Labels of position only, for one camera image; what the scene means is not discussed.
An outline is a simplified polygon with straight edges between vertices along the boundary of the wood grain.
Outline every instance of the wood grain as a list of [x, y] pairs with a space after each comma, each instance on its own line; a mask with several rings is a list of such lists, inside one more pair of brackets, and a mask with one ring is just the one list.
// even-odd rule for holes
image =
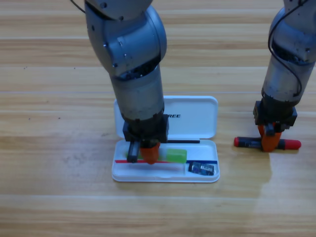
[[166, 95], [219, 101], [214, 184], [111, 178], [115, 96], [68, 0], [0, 0], [1, 237], [314, 237], [316, 82], [284, 138], [299, 152], [233, 147], [252, 115], [281, 0], [155, 0]]

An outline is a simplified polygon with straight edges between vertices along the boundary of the red pen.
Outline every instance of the red pen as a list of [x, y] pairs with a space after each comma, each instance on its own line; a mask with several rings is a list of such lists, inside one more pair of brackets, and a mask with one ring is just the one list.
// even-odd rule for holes
[[[235, 147], [261, 148], [261, 138], [255, 137], [235, 137]], [[298, 140], [280, 139], [276, 149], [281, 150], [298, 150], [302, 146]]]

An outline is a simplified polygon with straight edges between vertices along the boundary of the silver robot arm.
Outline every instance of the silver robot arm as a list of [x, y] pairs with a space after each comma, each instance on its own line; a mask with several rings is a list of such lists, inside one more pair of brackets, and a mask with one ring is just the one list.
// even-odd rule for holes
[[90, 42], [109, 73], [130, 141], [128, 162], [139, 148], [167, 141], [168, 116], [159, 63], [167, 48], [166, 33], [152, 0], [86, 0]]
[[294, 125], [297, 105], [316, 61], [316, 1], [283, 0], [269, 34], [272, 51], [262, 100], [254, 108], [256, 125], [274, 136]]

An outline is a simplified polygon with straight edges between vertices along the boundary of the black battery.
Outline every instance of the black battery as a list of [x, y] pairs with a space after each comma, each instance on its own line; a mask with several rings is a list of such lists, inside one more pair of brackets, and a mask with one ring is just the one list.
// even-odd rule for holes
[[211, 164], [204, 164], [193, 161], [189, 164], [189, 172], [192, 172], [194, 174], [212, 176], [214, 175], [214, 166]]

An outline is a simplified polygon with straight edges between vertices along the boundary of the cable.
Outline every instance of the cable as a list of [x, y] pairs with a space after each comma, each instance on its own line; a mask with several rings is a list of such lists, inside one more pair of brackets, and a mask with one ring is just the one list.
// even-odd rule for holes
[[271, 38], [272, 38], [272, 34], [273, 32], [276, 30], [277, 26], [279, 25], [279, 23], [284, 20], [287, 16], [289, 16], [290, 14], [292, 14], [295, 10], [297, 10], [298, 8], [300, 8], [301, 6], [303, 6], [305, 3], [307, 3], [309, 0], [305, 0], [304, 2], [302, 2], [301, 0], [299, 1], [299, 4], [293, 8], [292, 10], [290, 10], [287, 14], [285, 14], [284, 16], [282, 16], [276, 23], [276, 25], [272, 28], [270, 34], [269, 34], [269, 39], [268, 39], [268, 48], [269, 48], [269, 51], [270, 53], [272, 54], [272, 56], [278, 60], [279, 63], [281, 63], [286, 69], [288, 69], [297, 79], [297, 82], [300, 86], [300, 88], [298, 89], [298, 92], [295, 93], [293, 96], [296, 97], [296, 96], [299, 96], [302, 92], [302, 82], [301, 80], [299, 79], [299, 77], [296, 75], [296, 73], [290, 69], [286, 64], [284, 64], [280, 59], [278, 59], [278, 57], [276, 56], [276, 54], [272, 51], [271, 49]]
[[82, 11], [85, 14], [85, 11], [77, 4], [74, 2], [74, 0], [70, 0], [80, 11]]

